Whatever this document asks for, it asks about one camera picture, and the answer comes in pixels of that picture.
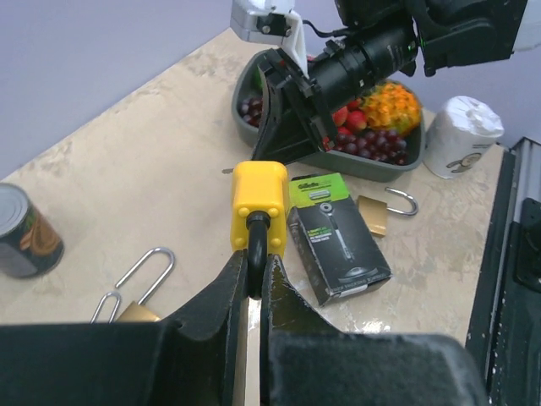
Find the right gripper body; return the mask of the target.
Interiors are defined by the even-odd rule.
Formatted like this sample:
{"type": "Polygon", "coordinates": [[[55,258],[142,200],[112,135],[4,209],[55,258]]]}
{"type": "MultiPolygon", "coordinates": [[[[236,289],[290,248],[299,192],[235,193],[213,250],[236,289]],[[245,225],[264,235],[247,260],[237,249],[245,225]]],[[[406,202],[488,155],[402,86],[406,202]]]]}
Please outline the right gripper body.
{"type": "Polygon", "coordinates": [[[327,152],[336,139],[331,112],[315,80],[304,77],[284,51],[261,54],[263,116],[258,152],[327,152]]]}

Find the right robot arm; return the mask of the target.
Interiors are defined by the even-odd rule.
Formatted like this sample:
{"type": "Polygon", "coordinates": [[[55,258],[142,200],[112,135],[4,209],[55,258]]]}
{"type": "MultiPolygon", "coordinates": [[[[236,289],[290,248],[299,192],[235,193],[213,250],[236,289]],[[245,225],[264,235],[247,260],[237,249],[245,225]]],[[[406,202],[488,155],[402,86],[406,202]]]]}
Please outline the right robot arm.
{"type": "Polygon", "coordinates": [[[339,1],[343,26],[313,59],[263,53],[263,116],[252,157],[282,164],[329,151],[332,114],[394,73],[505,60],[540,44],[536,1],[339,1]]]}

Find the long shackle brass padlock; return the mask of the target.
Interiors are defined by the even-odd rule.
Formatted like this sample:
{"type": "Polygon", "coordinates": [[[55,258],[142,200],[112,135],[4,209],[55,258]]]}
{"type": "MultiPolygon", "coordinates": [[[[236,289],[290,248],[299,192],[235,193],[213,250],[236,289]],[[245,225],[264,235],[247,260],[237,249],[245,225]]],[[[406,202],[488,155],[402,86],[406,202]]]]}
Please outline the long shackle brass padlock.
{"type": "Polygon", "coordinates": [[[161,285],[172,274],[176,256],[172,250],[158,246],[146,251],[114,284],[120,291],[126,284],[136,282],[138,290],[117,317],[118,322],[156,322],[161,318],[147,307],[161,285]]]}

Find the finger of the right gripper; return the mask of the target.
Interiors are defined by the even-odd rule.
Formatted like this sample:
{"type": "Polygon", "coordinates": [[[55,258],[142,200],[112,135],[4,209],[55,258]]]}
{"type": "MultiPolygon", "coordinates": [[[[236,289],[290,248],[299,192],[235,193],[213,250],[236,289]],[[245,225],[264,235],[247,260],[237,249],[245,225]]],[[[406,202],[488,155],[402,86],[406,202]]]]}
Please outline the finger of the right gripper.
{"type": "Polygon", "coordinates": [[[263,117],[251,159],[288,165],[324,151],[325,121],[315,87],[275,69],[261,69],[259,74],[263,117]]]}

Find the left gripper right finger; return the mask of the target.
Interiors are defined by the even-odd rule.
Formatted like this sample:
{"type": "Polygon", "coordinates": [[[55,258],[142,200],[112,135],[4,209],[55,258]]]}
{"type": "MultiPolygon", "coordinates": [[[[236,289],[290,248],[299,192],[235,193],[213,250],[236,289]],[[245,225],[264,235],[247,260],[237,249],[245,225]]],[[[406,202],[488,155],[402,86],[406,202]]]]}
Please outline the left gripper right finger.
{"type": "Polygon", "coordinates": [[[441,334],[345,333],[288,281],[272,255],[262,282],[263,405],[486,405],[469,352],[441,334]]]}

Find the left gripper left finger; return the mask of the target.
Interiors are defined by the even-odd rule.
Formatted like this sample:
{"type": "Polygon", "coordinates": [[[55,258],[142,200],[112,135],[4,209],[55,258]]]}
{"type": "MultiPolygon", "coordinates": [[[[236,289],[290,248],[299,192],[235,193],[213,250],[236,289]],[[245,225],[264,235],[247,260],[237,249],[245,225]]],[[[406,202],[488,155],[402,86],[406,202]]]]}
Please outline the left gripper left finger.
{"type": "Polygon", "coordinates": [[[247,259],[156,322],[1,329],[4,405],[242,405],[247,259]]]}

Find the yellow padlock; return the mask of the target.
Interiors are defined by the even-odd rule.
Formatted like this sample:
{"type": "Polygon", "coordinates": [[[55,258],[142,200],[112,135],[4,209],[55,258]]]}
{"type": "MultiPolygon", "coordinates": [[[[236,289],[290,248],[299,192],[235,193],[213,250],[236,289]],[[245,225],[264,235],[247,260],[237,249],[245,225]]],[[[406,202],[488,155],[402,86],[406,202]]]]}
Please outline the yellow padlock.
{"type": "Polygon", "coordinates": [[[287,168],[274,161],[240,162],[232,172],[232,251],[242,251],[248,266],[248,295],[262,297],[265,269],[287,245],[289,186],[287,168]]]}

